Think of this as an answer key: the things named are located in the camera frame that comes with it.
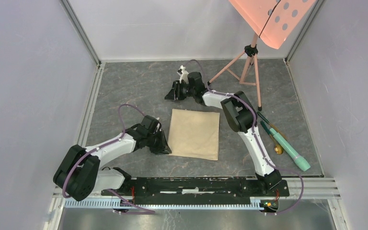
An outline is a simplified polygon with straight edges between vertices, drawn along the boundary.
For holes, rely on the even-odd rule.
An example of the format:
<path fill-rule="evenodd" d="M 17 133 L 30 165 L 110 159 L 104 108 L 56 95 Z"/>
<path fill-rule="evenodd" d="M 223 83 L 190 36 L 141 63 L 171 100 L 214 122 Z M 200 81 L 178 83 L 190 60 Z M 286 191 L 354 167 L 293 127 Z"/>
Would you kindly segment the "beige cloth napkin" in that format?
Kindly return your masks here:
<path fill-rule="evenodd" d="M 168 135 L 172 155 L 217 161 L 219 118 L 216 112 L 172 109 Z"/>

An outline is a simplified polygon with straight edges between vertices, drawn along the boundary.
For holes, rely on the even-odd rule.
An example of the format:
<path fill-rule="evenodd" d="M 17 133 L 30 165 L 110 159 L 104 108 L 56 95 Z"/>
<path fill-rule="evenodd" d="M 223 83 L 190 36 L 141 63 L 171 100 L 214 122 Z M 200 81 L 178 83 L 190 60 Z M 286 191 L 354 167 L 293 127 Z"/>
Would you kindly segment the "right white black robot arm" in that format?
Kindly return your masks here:
<path fill-rule="evenodd" d="M 257 113 L 244 92 L 223 93 L 209 89 L 200 72 L 178 70 L 179 79 L 174 81 L 166 100 L 181 101 L 192 97 L 204 106 L 222 109 L 230 128 L 243 140 L 252 160 L 258 180 L 258 191 L 271 195 L 282 177 L 268 156 L 260 137 Z"/>

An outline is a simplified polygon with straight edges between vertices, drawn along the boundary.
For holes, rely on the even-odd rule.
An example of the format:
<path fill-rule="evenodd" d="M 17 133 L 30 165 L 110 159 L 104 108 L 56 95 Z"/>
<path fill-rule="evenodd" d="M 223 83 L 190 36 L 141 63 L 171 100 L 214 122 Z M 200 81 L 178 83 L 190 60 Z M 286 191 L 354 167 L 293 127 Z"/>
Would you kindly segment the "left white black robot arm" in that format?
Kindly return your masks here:
<path fill-rule="evenodd" d="M 172 153 L 161 123 L 149 115 L 144 116 L 141 123 L 103 143 L 71 146 L 53 176 L 53 183 L 62 189 L 65 198 L 72 197 L 76 201 L 106 189 L 126 195 L 131 190 L 131 175 L 117 167 L 104 171 L 102 168 L 116 158 L 142 148 L 148 148 L 153 154 Z"/>

